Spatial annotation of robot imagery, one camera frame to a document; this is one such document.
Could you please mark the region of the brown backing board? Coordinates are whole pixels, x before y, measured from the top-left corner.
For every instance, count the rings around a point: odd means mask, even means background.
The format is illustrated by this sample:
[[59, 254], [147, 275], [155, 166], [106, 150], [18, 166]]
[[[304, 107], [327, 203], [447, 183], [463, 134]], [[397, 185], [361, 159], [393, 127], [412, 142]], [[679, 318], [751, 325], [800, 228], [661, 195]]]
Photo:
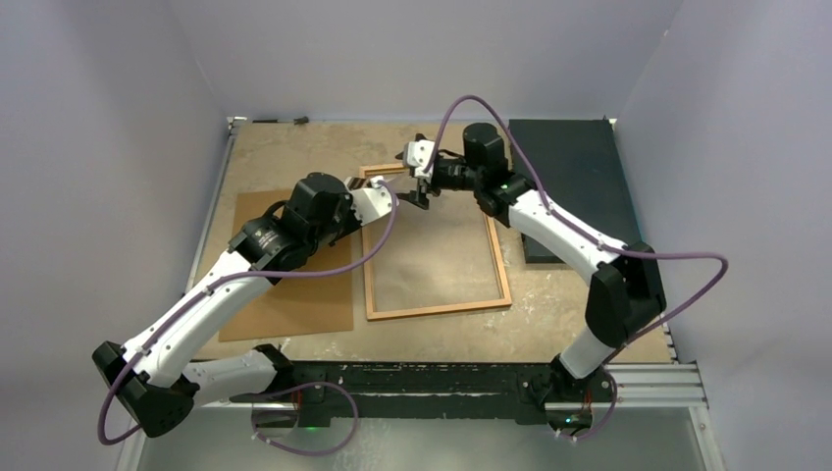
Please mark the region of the brown backing board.
[[[240, 193], [234, 229], [262, 215], [274, 202], [288, 199], [290, 189]], [[324, 245], [301, 268], [324, 271], [352, 262], [354, 235]], [[353, 329], [352, 272], [315, 279], [288, 279], [272, 286], [240, 310], [219, 332], [219, 341], [257, 340], [348, 332]]]

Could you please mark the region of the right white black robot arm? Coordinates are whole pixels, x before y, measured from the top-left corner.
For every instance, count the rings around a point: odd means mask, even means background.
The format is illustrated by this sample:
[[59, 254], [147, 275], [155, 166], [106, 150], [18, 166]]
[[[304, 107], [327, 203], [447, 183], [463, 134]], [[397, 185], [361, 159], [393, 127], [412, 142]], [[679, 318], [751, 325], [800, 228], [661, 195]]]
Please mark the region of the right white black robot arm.
[[470, 191], [481, 211], [540, 243], [589, 287], [585, 327], [552, 360], [550, 384], [565, 399], [584, 392], [605, 360], [667, 306], [652, 248], [605, 235], [557, 205], [532, 178], [514, 172], [495, 126], [463, 131], [460, 154], [418, 133], [397, 154], [416, 180], [406, 199], [426, 209], [445, 190]]

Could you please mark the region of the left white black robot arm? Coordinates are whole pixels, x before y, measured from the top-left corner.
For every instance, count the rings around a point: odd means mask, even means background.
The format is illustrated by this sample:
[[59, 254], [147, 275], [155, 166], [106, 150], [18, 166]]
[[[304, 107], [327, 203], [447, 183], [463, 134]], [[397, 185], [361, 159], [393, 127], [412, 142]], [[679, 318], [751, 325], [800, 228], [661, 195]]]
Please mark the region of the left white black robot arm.
[[292, 363], [262, 344], [223, 360], [197, 362], [194, 354], [238, 311], [285, 279], [305, 279], [307, 261], [323, 246], [381, 219], [394, 221], [399, 201], [381, 177], [339, 180], [323, 173], [301, 179], [289, 198], [246, 221], [205, 277], [156, 322], [124, 343], [105, 341], [93, 362], [108, 390], [98, 413], [98, 441], [114, 402], [134, 430], [167, 434], [195, 408], [238, 395], [279, 401], [303, 386]]

